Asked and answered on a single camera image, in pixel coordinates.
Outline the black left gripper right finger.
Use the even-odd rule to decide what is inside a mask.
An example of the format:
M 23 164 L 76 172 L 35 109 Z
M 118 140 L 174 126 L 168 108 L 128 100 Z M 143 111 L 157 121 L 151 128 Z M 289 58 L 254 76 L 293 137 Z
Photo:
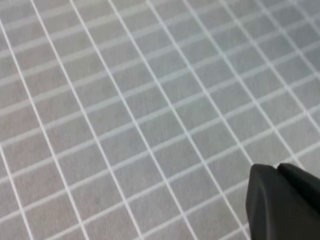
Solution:
M 308 204 L 320 212 L 320 179 L 290 163 L 281 163 L 277 171 Z

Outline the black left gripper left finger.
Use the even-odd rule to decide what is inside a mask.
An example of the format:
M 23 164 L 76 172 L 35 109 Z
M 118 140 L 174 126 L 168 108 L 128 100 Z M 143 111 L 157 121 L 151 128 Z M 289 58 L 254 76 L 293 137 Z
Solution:
M 251 166 L 245 207 L 253 240 L 320 238 L 320 212 L 298 194 L 277 167 Z

